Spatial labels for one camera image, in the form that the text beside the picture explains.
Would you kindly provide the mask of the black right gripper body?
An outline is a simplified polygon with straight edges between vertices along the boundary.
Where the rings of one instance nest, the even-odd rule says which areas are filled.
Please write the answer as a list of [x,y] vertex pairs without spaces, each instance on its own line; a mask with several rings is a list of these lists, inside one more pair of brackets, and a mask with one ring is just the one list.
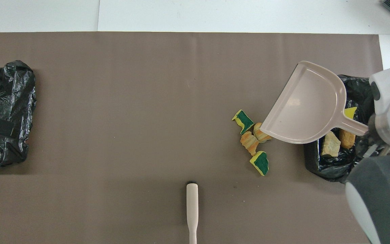
[[377,156],[386,156],[390,151],[390,145],[385,143],[377,132],[375,119],[375,115],[370,116],[368,131],[356,142],[356,156],[359,158],[368,158],[377,150],[381,150]]

